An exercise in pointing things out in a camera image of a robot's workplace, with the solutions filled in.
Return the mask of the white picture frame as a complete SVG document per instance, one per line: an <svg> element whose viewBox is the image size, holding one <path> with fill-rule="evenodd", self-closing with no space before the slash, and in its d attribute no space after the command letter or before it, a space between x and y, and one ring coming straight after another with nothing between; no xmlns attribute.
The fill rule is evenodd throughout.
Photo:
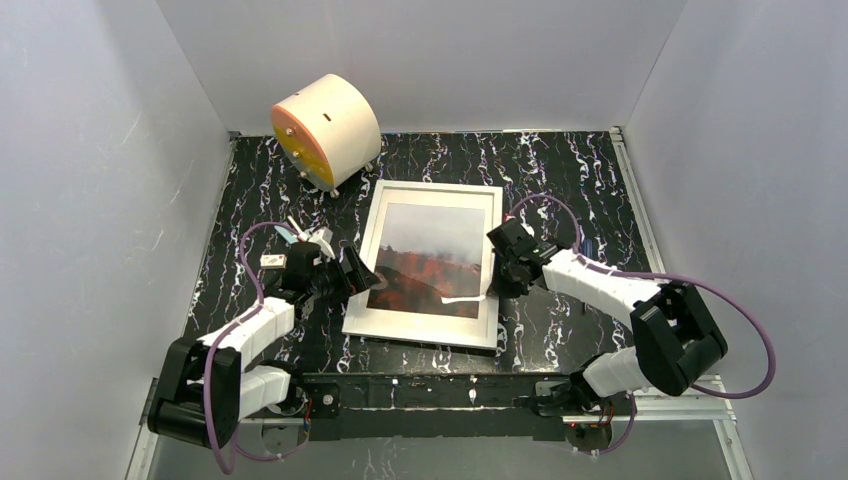
<svg viewBox="0 0 848 480"><path fill-rule="evenodd" d="M494 349L487 234L503 220L502 201L494 186L378 181L359 253L378 282L349 300L343 333Z"/></svg>

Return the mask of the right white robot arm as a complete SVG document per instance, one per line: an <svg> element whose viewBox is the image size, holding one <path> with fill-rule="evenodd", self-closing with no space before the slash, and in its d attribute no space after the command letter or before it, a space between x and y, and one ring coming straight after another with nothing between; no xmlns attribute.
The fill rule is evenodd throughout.
<svg viewBox="0 0 848 480"><path fill-rule="evenodd" d="M651 387L679 396L728 352L690 282L626 276L570 248L536 240L514 218L487 237L495 252L491 294L518 298L537 285L574 297L631 331L633 346L597 355L570 374L557 395L574 407Z"/></svg>

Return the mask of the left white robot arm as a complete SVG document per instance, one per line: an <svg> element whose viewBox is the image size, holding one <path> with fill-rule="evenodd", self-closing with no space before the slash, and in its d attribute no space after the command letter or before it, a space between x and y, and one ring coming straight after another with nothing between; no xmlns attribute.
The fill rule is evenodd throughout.
<svg viewBox="0 0 848 480"><path fill-rule="evenodd" d="M302 414L310 401L291 366L255 358L316 304L344 304L379 282L354 248L326 255L313 242L266 257L263 270L261 301L217 331L169 346L147 414L150 431L222 447L241 420L267 407Z"/></svg>

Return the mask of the blue red screwdriver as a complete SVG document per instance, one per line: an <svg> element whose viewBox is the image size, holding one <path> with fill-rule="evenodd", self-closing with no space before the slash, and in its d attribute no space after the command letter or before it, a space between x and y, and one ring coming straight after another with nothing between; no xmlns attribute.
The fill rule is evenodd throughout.
<svg viewBox="0 0 848 480"><path fill-rule="evenodd" d="M593 241L589 238L585 238L581 243L581 253L587 258L594 259L595 258L595 250Z"/></svg>

